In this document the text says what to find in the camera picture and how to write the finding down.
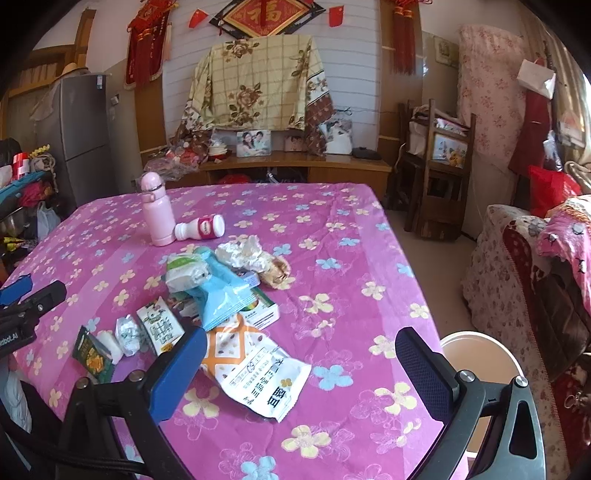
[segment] framed photo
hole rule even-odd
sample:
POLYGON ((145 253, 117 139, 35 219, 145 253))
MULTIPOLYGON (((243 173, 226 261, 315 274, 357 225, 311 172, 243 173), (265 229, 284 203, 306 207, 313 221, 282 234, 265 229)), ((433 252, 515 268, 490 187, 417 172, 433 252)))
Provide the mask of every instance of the framed photo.
POLYGON ((236 132, 237 157, 265 157, 271 155, 271 131, 236 132))

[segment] pink tablecloth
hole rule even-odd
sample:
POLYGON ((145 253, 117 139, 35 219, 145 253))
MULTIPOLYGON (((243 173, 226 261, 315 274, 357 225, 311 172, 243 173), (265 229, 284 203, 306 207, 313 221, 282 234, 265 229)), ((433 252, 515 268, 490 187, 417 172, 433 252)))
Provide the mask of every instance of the pink tablecloth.
MULTIPOLYGON (((196 478, 214 480, 405 479, 437 436, 395 358, 398 330, 413 326, 439 350, 439 337, 413 272, 371 190, 354 184, 247 184, 170 192, 178 221, 224 215, 226 236, 257 234, 292 266, 282 290, 267 290, 281 318, 269 335, 312 364, 300 398, 278 424, 230 400, 199 373, 174 417, 161 424, 196 478)), ((135 194, 84 205, 13 273, 52 280, 67 301, 45 315, 38 339, 17 360, 41 396, 63 416, 85 370, 70 357, 81 325, 113 330, 167 292, 166 255, 201 242, 157 248, 135 194)), ((115 380, 148 368, 149 352, 124 358, 115 380)), ((128 434, 129 458, 137 451, 128 434)))

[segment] pink floral fabric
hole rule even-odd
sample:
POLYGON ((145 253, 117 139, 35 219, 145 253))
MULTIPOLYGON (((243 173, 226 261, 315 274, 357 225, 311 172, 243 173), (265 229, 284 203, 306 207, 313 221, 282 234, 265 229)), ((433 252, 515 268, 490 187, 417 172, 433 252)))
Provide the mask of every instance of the pink floral fabric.
POLYGON ((544 226, 525 210, 490 205, 462 290, 474 327, 505 345, 528 378, 544 438, 546 478, 564 480, 570 472, 567 449, 530 307, 533 280, 550 271, 534 249, 544 226))
POLYGON ((475 113, 474 148, 482 158, 506 170, 521 131, 524 90, 517 74, 525 58, 524 40, 488 25, 460 28, 458 116, 475 113))
MULTIPOLYGON (((168 254, 257 234, 292 268, 279 290, 267 289, 281 317, 266 331, 312 364, 310 378, 279 424, 232 401, 200 372, 173 418, 161 423, 169 442, 196 478, 208 480, 408 478, 441 424, 396 359, 394 339, 413 326, 440 351, 439 336, 371 190, 243 184, 169 194, 179 221, 221 213, 225 237, 154 247, 138 195, 123 195, 78 209, 12 275, 31 274, 35 289, 52 280, 68 288, 67 300, 41 319, 37 340, 17 352, 42 398, 63 417, 74 382, 85 374, 70 356, 80 326, 113 330, 118 317, 166 296, 168 254), (331 381, 320 381, 327 371, 331 381)), ((153 360, 148 351, 124 358, 113 380, 153 360)), ((125 425, 116 424, 127 457, 140 460, 125 425)), ((466 472, 461 462, 456 477, 466 472)))
POLYGON ((591 195, 571 198, 548 215, 551 219, 537 242, 538 254, 570 263, 585 309, 591 313, 591 195))

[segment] red flag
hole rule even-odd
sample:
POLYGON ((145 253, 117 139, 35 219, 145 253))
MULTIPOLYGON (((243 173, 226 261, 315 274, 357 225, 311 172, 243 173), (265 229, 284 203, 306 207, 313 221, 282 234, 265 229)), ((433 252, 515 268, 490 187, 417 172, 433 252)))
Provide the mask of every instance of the red flag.
POLYGON ((189 20, 189 28, 195 28, 207 17, 208 17, 208 14, 205 13, 203 10, 196 9, 195 13, 191 17, 191 20, 189 20))
POLYGON ((331 27, 338 27, 343 23, 343 14, 345 13, 345 6, 331 7, 329 9, 329 25, 331 27))

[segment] blue gripper pad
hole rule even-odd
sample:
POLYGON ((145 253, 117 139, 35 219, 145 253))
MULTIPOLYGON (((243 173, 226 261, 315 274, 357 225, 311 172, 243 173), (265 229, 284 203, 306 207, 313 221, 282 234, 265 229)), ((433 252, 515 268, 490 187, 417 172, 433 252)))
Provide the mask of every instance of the blue gripper pad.
POLYGON ((30 275, 18 277, 8 287, 0 289, 0 307, 6 307, 21 299, 33 289, 33 280, 30 275))
POLYGON ((206 352, 207 334, 202 328, 194 328, 186 332, 170 352, 160 355, 148 370, 148 375, 155 373, 157 376, 150 389, 149 407, 156 424, 173 416, 206 352))
POLYGON ((454 368, 443 355, 433 352, 412 327, 401 329, 394 345, 396 357, 431 418, 447 424, 460 389, 454 368))

